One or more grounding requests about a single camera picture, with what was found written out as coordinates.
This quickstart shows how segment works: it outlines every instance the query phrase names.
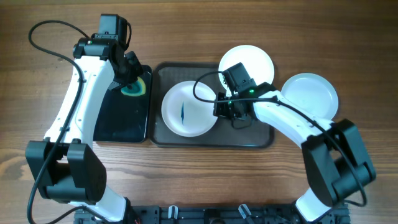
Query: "wooden table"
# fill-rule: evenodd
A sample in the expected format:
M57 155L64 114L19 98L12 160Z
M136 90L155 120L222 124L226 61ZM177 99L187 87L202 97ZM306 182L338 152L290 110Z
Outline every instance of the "wooden table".
M53 123L72 74L66 61L31 47L27 33L37 22L59 19L92 34L101 13L131 23L129 50L152 68L166 60L219 62L230 48L251 44L271 56L279 89L298 73L325 77L340 98L335 120L358 125L377 171L366 187L368 206L350 207L352 221L396 222L397 11L396 1L332 0L1 6L0 223L27 222L33 178L25 147ZM61 25L34 33L39 45L69 57L79 38ZM161 149L150 141L95 144L94 150L108 184L133 205L290 203L308 188L302 153L281 133L263 151ZM34 217L48 222L69 208L38 195Z

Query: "white plate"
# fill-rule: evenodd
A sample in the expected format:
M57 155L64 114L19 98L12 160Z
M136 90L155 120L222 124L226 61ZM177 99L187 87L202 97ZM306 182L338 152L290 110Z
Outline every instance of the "white plate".
M229 50L221 59L218 70L227 70L239 62L242 62L257 85L264 82L271 84L274 80L274 65L271 58L265 51L251 45L240 45ZM223 75L218 74L218 77L223 87L227 90L226 95L231 96L231 91L227 87Z
M293 76L282 87L282 95L320 118L332 119L338 109L336 90L323 77L312 73Z
M176 84L166 93L162 102L164 123L175 134L184 137L204 134L217 121L217 117L213 116L213 103L199 101L193 96L193 84L195 81ZM199 98L216 100L213 90L203 83L197 84L195 93Z

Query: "robotic arm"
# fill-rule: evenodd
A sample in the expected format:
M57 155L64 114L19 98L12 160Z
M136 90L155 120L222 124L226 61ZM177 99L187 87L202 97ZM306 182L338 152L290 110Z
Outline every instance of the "robotic arm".
M73 70L69 89L53 125L43 141L28 143L25 156L36 180L51 148L56 148L56 156L39 182L38 189L43 198L84 206L97 217L103 217L104 222L140 224L130 201L106 186L106 169L92 150L93 131L106 89L120 90L144 73L134 52L124 54L128 47L127 26L129 24L122 17L103 14L98 33L78 41L73 55L84 71L84 86L67 132L55 146L78 88L77 68ZM272 98L297 108L272 85L257 86L241 63L227 69L223 75L229 88L238 94L225 98L219 93L218 99ZM339 142L363 186L376 178L373 164L353 123L348 120L334 123L300 111ZM333 160L330 143L324 134L291 109L271 101L237 101L215 103L214 114L229 119L258 119L277 128L302 148L310 188L294 202L294 207L306 222L318 220L359 190L355 176L347 168L347 161L342 158ZM57 162L63 156L67 156L67 164Z

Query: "green object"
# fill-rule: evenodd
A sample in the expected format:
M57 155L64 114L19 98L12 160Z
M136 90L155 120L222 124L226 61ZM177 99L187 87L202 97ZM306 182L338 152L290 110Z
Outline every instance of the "green object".
M145 82L142 78L138 77L138 80L135 83L130 84L130 86L123 87L121 92L126 96L142 96L146 92Z

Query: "white arm casing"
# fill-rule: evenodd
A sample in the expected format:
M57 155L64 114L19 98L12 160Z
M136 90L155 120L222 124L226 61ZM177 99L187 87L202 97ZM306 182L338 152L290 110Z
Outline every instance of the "white arm casing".
M93 149L95 123L106 90L113 82L114 71L109 60L100 60L99 57L82 56L80 59L75 59L75 62L83 71L85 82L76 110L69 124L70 129L65 133L61 142L71 143L73 139L80 139L81 143L85 143ZM78 80L79 74L74 67L72 79L70 80L67 94L63 99L61 109L51 128L45 133L45 138L50 137L50 142L55 142L60 134L60 128L63 126L76 97ZM70 202L70 205L84 205L102 215L108 221L118 222L124 217L126 199L106 186L104 195L95 205L87 205L84 202Z
M319 118L303 109L300 109L297 105L284 98L280 91L270 91L260 96L260 98L272 98L273 96L277 96L278 100L281 102L300 110L309 118L316 121L323 129L329 130L331 128L330 124L332 121ZM294 111L275 103L254 103L254 112L260 121L278 129L300 148L301 144L305 142L309 136L318 136L322 133L319 129L312 126L306 119ZM307 192L296 201L296 207L308 222L312 222L320 218L331 209L319 201L311 188L309 188Z
M73 139L80 139L82 143L93 148L95 123L106 90L113 81L114 72L111 62L100 60L99 57L82 56L80 59L75 59L75 62L83 71L86 82L83 84L83 91L70 121L70 130L65 133L61 142L71 143ZM45 138L50 137L50 142L55 142L60 134L60 128L63 126L76 97L78 80L79 74L74 67L61 109L51 128L44 136Z

